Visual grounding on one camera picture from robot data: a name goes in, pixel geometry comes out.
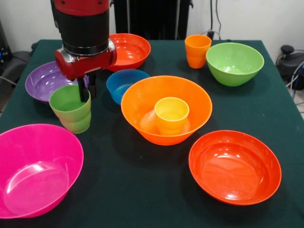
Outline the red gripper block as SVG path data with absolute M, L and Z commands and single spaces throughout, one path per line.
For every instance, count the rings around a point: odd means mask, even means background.
M 68 53 L 64 48 L 55 51 L 55 61 L 63 76 L 68 80 L 77 79 L 80 101 L 85 103 L 89 94 L 96 98 L 96 73 L 97 70 L 108 69 L 117 61 L 117 51 L 111 39 L 108 40 L 108 47 L 100 54 L 93 56 L 77 56 Z M 88 90 L 84 77 L 88 74 Z

